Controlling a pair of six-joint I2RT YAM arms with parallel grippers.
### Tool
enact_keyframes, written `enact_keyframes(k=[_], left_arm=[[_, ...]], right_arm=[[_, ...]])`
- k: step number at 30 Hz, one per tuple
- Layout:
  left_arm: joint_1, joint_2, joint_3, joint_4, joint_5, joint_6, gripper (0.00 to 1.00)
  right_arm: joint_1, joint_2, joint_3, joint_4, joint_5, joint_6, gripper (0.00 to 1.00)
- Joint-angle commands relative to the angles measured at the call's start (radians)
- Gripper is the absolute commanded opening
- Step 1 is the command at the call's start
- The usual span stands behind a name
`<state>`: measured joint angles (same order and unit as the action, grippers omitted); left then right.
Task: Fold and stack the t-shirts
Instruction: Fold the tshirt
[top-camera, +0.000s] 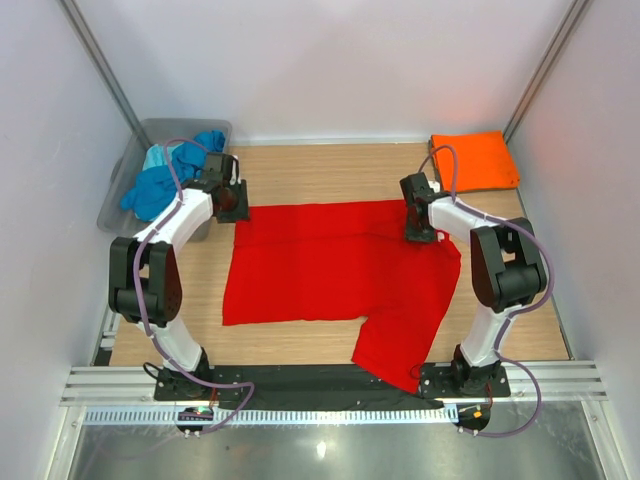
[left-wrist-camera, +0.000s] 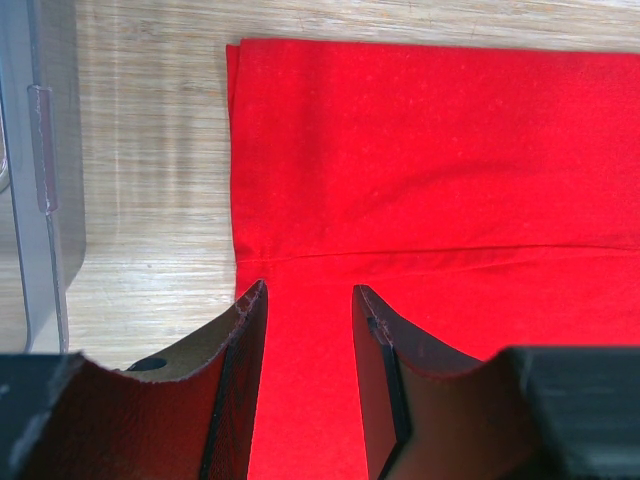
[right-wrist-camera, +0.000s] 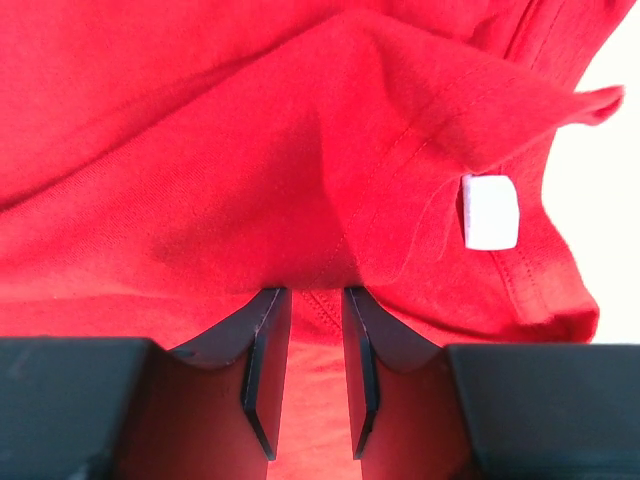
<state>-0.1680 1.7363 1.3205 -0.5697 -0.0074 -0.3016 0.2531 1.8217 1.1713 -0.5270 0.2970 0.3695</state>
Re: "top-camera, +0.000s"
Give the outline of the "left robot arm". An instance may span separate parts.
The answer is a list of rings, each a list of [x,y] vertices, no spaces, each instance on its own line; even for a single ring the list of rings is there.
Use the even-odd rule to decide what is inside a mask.
[[[146,228],[133,237],[118,237],[110,246],[108,303],[151,340],[164,369],[178,375],[178,389],[199,400],[210,392],[212,376],[204,348],[180,317],[177,256],[209,220],[247,221],[248,188],[234,155],[208,153],[200,176],[183,183],[168,167],[177,185],[174,199]]]

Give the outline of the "red t shirt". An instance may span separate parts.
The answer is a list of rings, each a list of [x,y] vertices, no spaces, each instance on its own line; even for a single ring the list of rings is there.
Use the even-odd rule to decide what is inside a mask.
[[[451,304],[461,254],[405,238],[401,200],[256,206],[235,226],[226,326],[364,318],[353,362],[414,393]]]

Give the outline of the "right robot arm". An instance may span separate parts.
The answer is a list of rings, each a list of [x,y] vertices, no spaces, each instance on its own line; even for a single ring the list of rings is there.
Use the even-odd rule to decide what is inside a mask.
[[[449,234],[470,247],[478,307],[469,335],[454,351],[450,381],[459,394],[479,396],[497,377],[514,318],[548,285],[533,229],[525,218],[495,217],[435,191],[422,172],[403,178],[400,188],[407,240],[434,243]]]

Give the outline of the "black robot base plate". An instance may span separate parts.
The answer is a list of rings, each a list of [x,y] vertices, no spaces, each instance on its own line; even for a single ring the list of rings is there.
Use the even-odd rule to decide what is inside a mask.
[[[505,368],[483,367],[468,376],[444,363],[415,365],[409,378],[418,386],[411,392],[398,389],[356,365],[270,365],[211,367],[204,363],[193,375],[198,380],[230,384],[230,389],[214,389],[193,382],[170,368],[154,376],[154,398],[159,401],[217,400],[224,408],[243,400],[248,389],[243,382],[255,385],[248,406],[253,409],[340,410],[357,405],[392,405],[416,400],[435,401],[444,398],[493,396],[507,398],[511,394]]]

